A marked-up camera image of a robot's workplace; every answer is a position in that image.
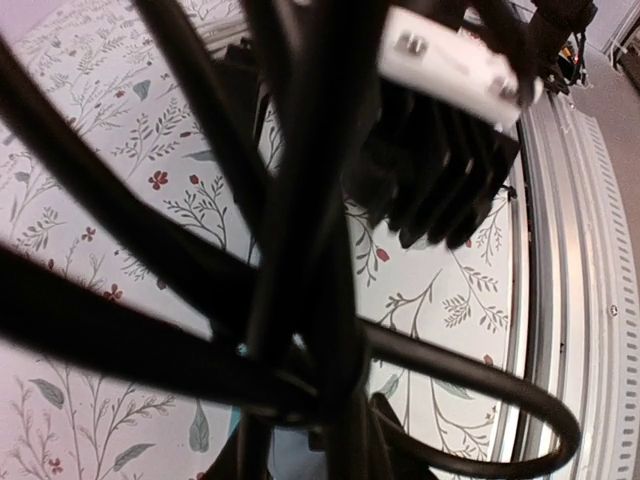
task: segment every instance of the botanical pattern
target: botanical pattern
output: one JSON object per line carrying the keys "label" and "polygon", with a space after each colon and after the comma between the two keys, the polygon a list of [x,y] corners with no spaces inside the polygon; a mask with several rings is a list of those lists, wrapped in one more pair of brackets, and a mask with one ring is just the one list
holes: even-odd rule
{"label": "botanical pattern", "polygon": [[[239,13],[235,0],[182,3],[202,28]],[[14,49],[68,124],[140,199],[259,263],[215,155],[129,0],[71,0]],[[0,127],[6,245],[110,301],[211,334],[204,318]],[[259,146],[277,174],[285,145],[272,108]],[[404,251],[386,225],[371,230],[365,212],[350,200],[345,207],[360,314],[488,364],[504,363],[511,283],[506,194],[454,253],[426,242]],[[153,348],[152,339],[140,348]],[[0,396],[0,452],[7,452],[0,454],[0,479],[199,479],[237,421],[230,408],[123,384],[8,343],[0,344],[0,382],[7,386]],[[390,398],[416,438],[467,458],[490,454],[495,401],[381,362],[372,366],[369,390]]]}

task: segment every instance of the red berry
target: red berry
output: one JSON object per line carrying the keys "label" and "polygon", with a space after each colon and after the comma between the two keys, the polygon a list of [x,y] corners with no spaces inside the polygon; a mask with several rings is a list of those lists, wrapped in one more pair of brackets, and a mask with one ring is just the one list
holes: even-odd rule
{"label": "red berry", "polygon": [[389,254],[383,250],[382,248],[378,248],[376,250],[376,256],[382,260],[383,262],[388,262],[389,261]]}

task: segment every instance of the grey floor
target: grey floor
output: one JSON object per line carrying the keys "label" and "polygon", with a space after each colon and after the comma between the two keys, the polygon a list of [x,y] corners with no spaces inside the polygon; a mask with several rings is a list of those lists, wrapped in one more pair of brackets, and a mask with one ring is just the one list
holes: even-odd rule
{"label": "grey floor", "polygon": [[[586,62],[593,88],[574,88],[576,106],[598,119],[622,195],[633,243],[636,275],[640,273],[640,94],[607,58],[588,51]],[[634,480],[640,480],[640,451]]]}

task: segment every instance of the white connector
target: white connector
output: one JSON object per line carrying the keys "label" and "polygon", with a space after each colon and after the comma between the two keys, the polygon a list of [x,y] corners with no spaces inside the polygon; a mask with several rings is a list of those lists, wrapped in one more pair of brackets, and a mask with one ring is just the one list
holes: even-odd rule
{"label": "white connector", "polygon": [[[505,129],[522,113],[518,80],[504,55],[403,8],[389,9],[378,70],[387,80]],[[541,94],[542,81],[536,79],[536,100]]]}

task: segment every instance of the green leaf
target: green leaf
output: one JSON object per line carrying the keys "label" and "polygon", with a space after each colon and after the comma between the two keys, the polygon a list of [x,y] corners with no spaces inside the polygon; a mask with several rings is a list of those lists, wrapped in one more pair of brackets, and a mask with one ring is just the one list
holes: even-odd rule
{"label": "green leaf", "polygon": [[194,452],[205,453],[209,450],[209,422],[199,401],[196,403],[196,415],[189,428],[189,446]]}
{"label": "green leaf", "polygon": [[62,393],[62,390],[41,378],[30,380],[30,382],[38,387],[45,400],[58,410],[62,410],[62,406],[64,405],[64,394]]}
{"label": "green leaf", "polygon": [[362,235],[360,235],[360,237],[358,238],[358,240],[356,240],[356,247],[359,247],[360,245],[362,245],[362,242],[364,242],[364,237],[366,234],[366,230],[362,230]]}
{"label": "green leaf", "polygon": [[387,398],[391,398],[396,390],[398,389],[398,385],[400,384],[400,377],[395,373],[389,377],[389,380],[382,386],[378,393],[383,394]]}
{"label": "green leaf", "polygon": [[124,452],[116,457],[116,461],[113,462],[113,471],[119,472],[127,463],[129,463],[134,458],[138,458],[147,449],[153,447],[154,445],[154,443],[139,443],[137,445],[134,445],[133,447],[127,448]]}
{"label": "green leaf", "polygon": [[132,89],[140,100],[144,100],[149,95],[149,87],[151,86],[151,80],[144,80],[142,82],[136,83]]}
{"label": "green leaf", "polygon": [[216,158],[213,156],[211,150],[203,150],[201,152],[194,152],[185,155],[183,158],[192,158],[198,162],[215,162]]}
{"label": "green leaf", "polygon": [[462,398],[463,400],[473,400],[467,393],[466,388],[459,387],[458,385],[454,385],[452,383],[443,382],[442,380],[434,380],[434,382],[443,390],[449,392],[454,397]]}
{"label": "green leaf", "polygon": [[29,181],[30,175],[27,172],[16,172],[13,174],[16,177],[16,180],[22,183],[27,183]]}

